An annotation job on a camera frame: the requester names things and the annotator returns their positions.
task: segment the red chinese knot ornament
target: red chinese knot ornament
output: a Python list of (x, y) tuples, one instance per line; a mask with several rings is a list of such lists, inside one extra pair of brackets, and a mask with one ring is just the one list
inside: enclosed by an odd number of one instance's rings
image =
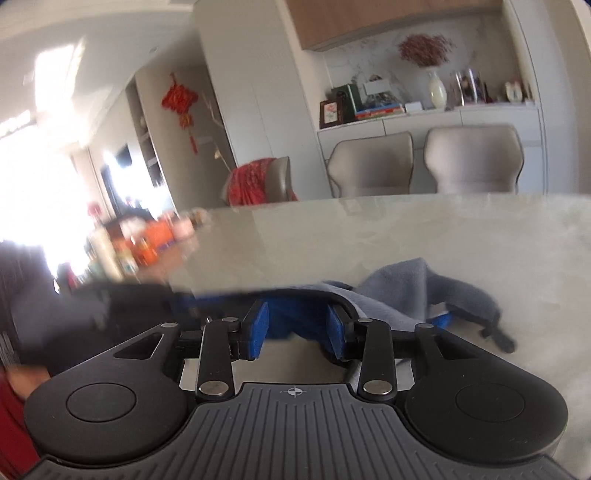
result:
[[(178, 115), (178, 123), (183, 130), (193, 126), (193, 116), (189, 113), (191, 106), (199, 100), (199, 95), (194, 91), (185, 87), (180, 83), (177, 83), (177, 79), (174, 73), (170, 76), (173, 79), (173, 85), (169, 88), (164, 98), (162, 98), (162, 107), (172, 110)], [(189, 139), (193, 151), (197, 153), (197, 144), (193, 138), (193, 134), (189, 130)]]

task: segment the white box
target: white box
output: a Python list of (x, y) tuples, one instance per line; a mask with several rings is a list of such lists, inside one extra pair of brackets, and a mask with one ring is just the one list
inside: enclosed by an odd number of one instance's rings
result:
[(404, 108), (406, 109), (407, 113), (419, 112), (419, 111), (423, 110), (423, 104), (421, 102), (406, 103), (404, 105)]
[(391, 92), (392, 85), (389, 80), (374, 80), (373, 82), (364, 83), (365, 93), (368, 95), (377, 95), (382, 92)]

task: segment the marble backsplash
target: marble backsplash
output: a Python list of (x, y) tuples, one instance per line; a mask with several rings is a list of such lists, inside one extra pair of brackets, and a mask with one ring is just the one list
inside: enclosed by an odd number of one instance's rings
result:
[(357, 82), (365, 100), (362, 84), (376, 74), (390, 80), (392, 92), (400, 101), (420, 100), (424, 108), (432, 108), (427, 72), (398, 55), (398, 45), (414, 33), (441, 34), (454, 44), (449, 62), (439, 68), (449, 105), (455, 104), (452, 73), (456, 70), (475, 69), (494, 99), (502, 93), (507, 80), (519, 78), (509, 30), (500, 13), (490, 13), (423, 22), (328, 50), (324, 60), (333, 87)]

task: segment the dining table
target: dining table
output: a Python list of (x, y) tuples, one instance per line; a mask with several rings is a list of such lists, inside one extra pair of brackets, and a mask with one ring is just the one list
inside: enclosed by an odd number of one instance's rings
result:
[[(227, 207), (210, 216), (140, 280), (197, 296), (328, 280), (356, 286), (385, 265), (423, 258), (495, 299), (515, 352), (502, 352), (474, 323), (455, 320), (448, 330), (558, 389), (569, 421), (554, 459), (577, 478), (591, 476), (591, 197), (399, 195)], [(284, 343), (266, 342), (260, 360), (237, 369), (256, 381), (340, 378), (340, 367), (310, 342), (291, 339), (291, 350)]]

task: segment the crosshair marking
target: crosshair marking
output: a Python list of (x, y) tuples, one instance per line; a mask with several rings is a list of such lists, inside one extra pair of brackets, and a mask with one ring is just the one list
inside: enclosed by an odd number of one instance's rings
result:
[(297, 397), (298, 395), (302, 395), (302, 393), (306, 393), (305, 390), (302, 390), (300, 387), (296, 387), (295, 385), (291, 387), (289, 390), (282, 390), (280, 393), (287, 393), (292, 397)]

